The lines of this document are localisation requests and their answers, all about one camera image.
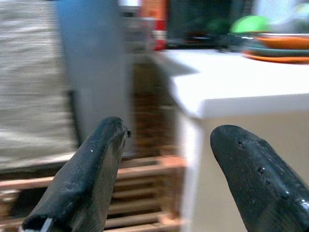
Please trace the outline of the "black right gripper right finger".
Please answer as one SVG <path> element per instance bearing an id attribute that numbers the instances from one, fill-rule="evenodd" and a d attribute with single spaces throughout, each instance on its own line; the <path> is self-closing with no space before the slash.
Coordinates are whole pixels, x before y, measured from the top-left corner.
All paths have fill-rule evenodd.
<path id="1" fill-rule="evenodd" d="M 247 232 L 309 232 L 309 186 L 266 140 L 221 125 L 210 145 Z"/>

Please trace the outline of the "beige hanging towel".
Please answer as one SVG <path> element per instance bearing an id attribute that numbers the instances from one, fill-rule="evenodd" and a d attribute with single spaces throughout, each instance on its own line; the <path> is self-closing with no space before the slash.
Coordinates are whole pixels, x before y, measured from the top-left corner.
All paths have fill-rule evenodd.
<path id="1" fill-rule="evenodd" d="M 0 0 L 0 165 L 76 147 L 54 4 Z"/>

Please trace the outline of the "orange bowl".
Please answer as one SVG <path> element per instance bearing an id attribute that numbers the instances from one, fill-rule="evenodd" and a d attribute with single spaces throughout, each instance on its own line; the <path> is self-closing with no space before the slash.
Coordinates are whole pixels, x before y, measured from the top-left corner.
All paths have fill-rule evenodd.
<path id="1" fill-rule="evenodd" d="M 309 49 L 308 36 L 272 36 L 256 37 L 256 39 L 269 48 L 275 49 Z"/>

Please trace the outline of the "red and orange carton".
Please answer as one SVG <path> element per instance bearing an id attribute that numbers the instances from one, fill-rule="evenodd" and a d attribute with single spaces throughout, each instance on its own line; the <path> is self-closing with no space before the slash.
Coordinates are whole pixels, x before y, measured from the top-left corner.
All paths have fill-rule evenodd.
<path id="1" fill-rule="evenodd" d="M 164 50 L 167 45 L 167 0 L 140 0 L 140 3 L 140 15 L 153 20 L 154 50 Z"/>

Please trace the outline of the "bright green bowl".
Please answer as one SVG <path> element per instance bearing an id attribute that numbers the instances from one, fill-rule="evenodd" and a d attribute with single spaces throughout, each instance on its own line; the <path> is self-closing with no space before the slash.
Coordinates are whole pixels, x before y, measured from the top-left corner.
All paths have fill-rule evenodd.
<path id="1" fill-rule="evenodd" d="M 264 16 L 249 15 L 236 20 L 230 29 L 231 33 L 269 31 L 269 20 Z"/>

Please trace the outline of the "black appliance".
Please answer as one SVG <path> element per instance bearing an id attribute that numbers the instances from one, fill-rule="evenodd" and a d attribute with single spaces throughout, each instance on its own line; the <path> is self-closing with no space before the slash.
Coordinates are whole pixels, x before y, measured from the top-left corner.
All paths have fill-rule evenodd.
<path id="1" fill-rule="evenodd" d="M 167 49 L 220 46 L 244 5 L 245 0 L 168 0 Z"/>

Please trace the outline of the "wooden slat rack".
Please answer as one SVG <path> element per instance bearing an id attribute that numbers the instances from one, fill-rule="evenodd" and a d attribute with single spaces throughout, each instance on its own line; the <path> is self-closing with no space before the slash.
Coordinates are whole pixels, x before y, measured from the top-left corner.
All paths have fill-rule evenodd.
<path id="1" fill-rule="evenodd" d="M 94 205 L 84 198 L 69 231 L 55 215 L 38 214 L 27 222 L 43 192 L 59 177 L 71 153 L 31 158 L 0 169 L 0 232 L 39 232 L 42 225 L 59 232 L 178 232 L 179 201 L 185 160 L 173 154 L 168 126 L 153 92 L 154 66 L 147 55 L 135 56 L 133 114 L 136 153 L 123 158 L 114 186 L 95 191 Z"/>

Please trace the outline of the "teal plate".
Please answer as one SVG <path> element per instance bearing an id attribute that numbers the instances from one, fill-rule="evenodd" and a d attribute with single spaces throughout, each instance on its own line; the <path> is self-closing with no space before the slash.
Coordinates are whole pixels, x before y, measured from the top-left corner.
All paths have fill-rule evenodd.
<path id="1" fill-rule="evenodd" d="M 309 57 L 309 50 L 302 50 L 302 49 L 273 49 L 264 47 L 247 47 L 243 51 L 262 57 Z"/>

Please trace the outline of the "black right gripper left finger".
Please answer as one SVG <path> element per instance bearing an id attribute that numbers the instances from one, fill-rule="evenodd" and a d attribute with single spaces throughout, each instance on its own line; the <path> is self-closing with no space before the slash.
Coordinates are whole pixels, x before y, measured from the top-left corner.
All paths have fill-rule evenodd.
<path id="1" fill-rule="evenodd" d="M 103 232 L 128 137 L 122 119 L 103 119 L 54 176 L 24 232 Z"/>

